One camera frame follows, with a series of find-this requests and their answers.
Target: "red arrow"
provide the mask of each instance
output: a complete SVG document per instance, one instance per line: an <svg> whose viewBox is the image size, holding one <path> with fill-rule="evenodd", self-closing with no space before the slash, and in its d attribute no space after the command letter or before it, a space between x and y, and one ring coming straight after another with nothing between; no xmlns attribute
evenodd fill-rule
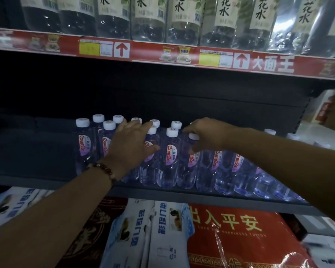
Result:
<svg viewBox="0 0 335 268"><path fill-rule="evenodd" d="M236 60L246 60L246 61L248 61L248 58L244 55L244 53L241 53L241 55L236 57Z"/></svg>
<svg viewBox="0 0 335 268"><path fill-rule="evenodd" d="M124 43L121 43L121 44L119 44L119 45L117 46L117 49L120 49L120 56L123 56L123 51L124 51L124 50L127 50L128 47L125 46Z"/></svg>

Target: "white bottle cap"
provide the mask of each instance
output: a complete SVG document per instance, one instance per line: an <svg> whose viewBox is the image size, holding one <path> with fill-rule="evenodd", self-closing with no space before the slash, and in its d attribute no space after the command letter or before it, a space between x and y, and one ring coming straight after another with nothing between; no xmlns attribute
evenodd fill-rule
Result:
<svg viewBox="0 0 335 268"><path fill-rule="evenodd" d="M89 127L89 119L76 119L76 126L80 128Z"/></svg>
<svg viewBox="0 0 335 268"><path fill-rule="evenodd" d="M106 120L103 122L103 128L105 130L114 130L116 128L116 124L113 120Z"/></svg>
<svg viewBox="0 0 335 268"><path fill-rule="evenodd" d="M189 138L192 140L199 140L199 136L197 134L189 133Z"/></svg>
<svg viewBox="0 0 335 268"><path fill-rule="evenodd" d="M300 141L300 136L296 134L287 134L286 138L290 140Z"/></svg>
<svg viewBox="0 0 335 268"><path fill-rule="evenodd" d="M182 126L182 123L180 121L174 120L174 121L171 122L171 128L174 128L176 130L180 130L181 126Z"/></svg>
<svg viewBox="0 0 335 268"><path fill-rule="evenodd" d="M102 123L104 121L104 115L93 115L93 122Z"/></svg>
<svg viewBox="0 0 335 268"><path fill-rule="evenodd" d="M131 119L131 121L133 121L133 120L140 120L140 124L142 124L142 120L141 120L141 118L140 117L133 117L132 119Z"/></svg>
<svg viewBox="0 0 335 268"><path fill-rule="evenodd" d="M150 119L150 121L152 121L152 125L156 128L160 127L160 120L158 119Z"/></svg>
<svg viewBox="0 0 335 268"><path fill-rule="evenodd" d="M330 148L329 144L323 144L323 143L319 143L319 142L316 142L316 141L314 142L313 146L318 146L318 147L325 148L325 149Z"/></svg>
<svg viewBox="0 0 335 268"><path fill-rule="evenodd" d="M150 127L150 129L147 131L147 134L156 134L156 127Z"/></svg>
<svg viewBox="0 0 335 268"><path fill-rule="evenodd" d="M113 121L116 124L121 124L121 122L123 122L123 119L124 119L124 117L121 116L121 115L115 115L115 116L113 116Z"/></svg>
<svg viewBox="0 0 335 268"><path fill-rule="evenodd" d="M271 135L275 135L276 131L275 130L271 130L271 129L264 129L264 132L267 134L271 134Z"/></svg>
<svg viewBox="0 0 335 268"><path fill-rule="evenodd" d="M166 129L166 136L168 137L177 137L179 135L179 130L174 128Z"/></svg>

